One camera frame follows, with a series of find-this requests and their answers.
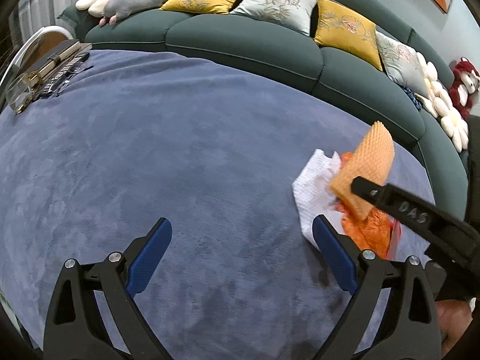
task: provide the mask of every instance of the blue gripper pad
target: blue gripper pad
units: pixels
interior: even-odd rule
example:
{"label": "blue gripper pad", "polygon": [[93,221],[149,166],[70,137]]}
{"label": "blue gripper pad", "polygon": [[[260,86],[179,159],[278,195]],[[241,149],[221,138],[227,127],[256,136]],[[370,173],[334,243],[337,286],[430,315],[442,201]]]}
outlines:
{"label": "blue gripper pad", "polygon": [[313,220],[311,229],[313,239],[317,243],[318,249],[320,249],[328,267],[333,272],[339,287],[353,296],[358,288],[356,267],[337,239],[335,229],[323,215],[319,215]]}
{"label": "blue gripper pad", "polygon": [[125,286],[131,298],[144,291],[172,240],[172,224],[164,220],[130,264]]}

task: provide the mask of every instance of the light blue pillow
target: light blue pillow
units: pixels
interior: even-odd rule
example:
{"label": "light blue pillow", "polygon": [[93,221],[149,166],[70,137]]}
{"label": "light blue pillow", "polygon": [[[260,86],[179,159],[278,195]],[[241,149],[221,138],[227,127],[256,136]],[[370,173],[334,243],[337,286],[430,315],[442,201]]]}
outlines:
{"label": "light blue pillow", "polygon": [[403,85],[410,88],[412,92],[429,98],[417,52],[381,32],[376,31],[376,38],[387,76],[396,84]]}
{"label": "light blue pillow", "polygon": [[317,0],[243,0],[231,14],[270,21],[308,36],[316,4]]}

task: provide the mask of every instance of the red stuffed monkey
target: red stuffed monkey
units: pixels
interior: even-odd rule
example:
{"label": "red stuffed monkey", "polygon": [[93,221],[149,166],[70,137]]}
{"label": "red stuffed monkey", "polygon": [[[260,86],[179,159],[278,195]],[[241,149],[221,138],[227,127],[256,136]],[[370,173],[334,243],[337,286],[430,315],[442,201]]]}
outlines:
{"label": "red stuffed monkey", "polygon": [[480,75],[472,63],[461,58],[453,69],[455,81],[448,94],[453,106],[460,112],[463,119],[470,114],[473,105],[478,102]]}

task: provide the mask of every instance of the white cloth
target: white cloth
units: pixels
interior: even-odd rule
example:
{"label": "white cloth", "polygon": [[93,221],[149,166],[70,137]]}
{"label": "white cloth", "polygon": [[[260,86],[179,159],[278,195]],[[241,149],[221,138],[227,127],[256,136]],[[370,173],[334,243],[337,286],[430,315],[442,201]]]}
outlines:
{"label": "white cloth", "polygon": [[311,229],[316,216],[325,215],[339,234],[345,234],[341,225],[343,214],[334,209],[337,198],[328,188],[333,176],[339,171],[340,164],[341,160],[336,152],[329,158],[322,150],[317,149],[292,184],[301,232],[317,249]]}

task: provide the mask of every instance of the screw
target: screw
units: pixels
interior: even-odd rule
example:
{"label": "screw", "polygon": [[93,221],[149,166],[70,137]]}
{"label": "screw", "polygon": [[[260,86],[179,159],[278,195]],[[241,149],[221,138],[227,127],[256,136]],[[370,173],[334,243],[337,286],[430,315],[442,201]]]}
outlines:
{"label": "screw", "polygon": [[372,260],[375,258],[375,252],[373,252],[372,250],[364,250],[362,256],[366,260]]}
{"label": "screw", "polygon": [[120,253],[118,253],[117,251],[112,253],[109,256],[109,260],[110,260],[111,263],[117,263],[118,261],[120,261],[121,258],[122,258],[122,255]]}
{"label": "screw", "polygon": [[413,266],[418,266],[420,265],[420,260],[417,256],[410,256],[409,263],[412,264]]}
{"label": "screw", "polygon": [[65,261],[65,268],[73,268],[75,266],[75,260],[74,259],[68,259]]}

